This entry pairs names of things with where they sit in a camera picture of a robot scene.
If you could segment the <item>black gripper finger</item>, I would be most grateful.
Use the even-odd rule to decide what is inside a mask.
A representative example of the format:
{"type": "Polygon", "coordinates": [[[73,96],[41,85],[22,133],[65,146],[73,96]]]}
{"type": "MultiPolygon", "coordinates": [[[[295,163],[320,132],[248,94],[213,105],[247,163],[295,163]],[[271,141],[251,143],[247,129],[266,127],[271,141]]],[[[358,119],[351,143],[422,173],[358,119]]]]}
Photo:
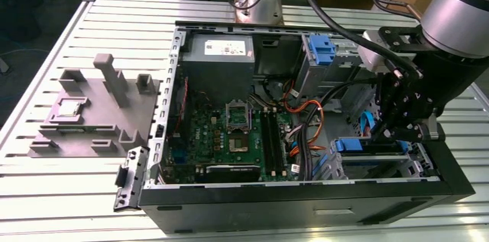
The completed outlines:
{"type": "Polygon", "coordinates": [[[401,81],[391,73],[378,76],[375,87],[375,104],[379,107],[379,120],[372,128],[372,142],[384,140],[384,131],[398,128],[402,125],[399,109],[399,98],[402,93],[401,81]]]}
{"type": "Polygon", "coordinates": [[[435,116],[388,129],[390,137],[399,141],[445,141],[445,132],[435,116]]]}

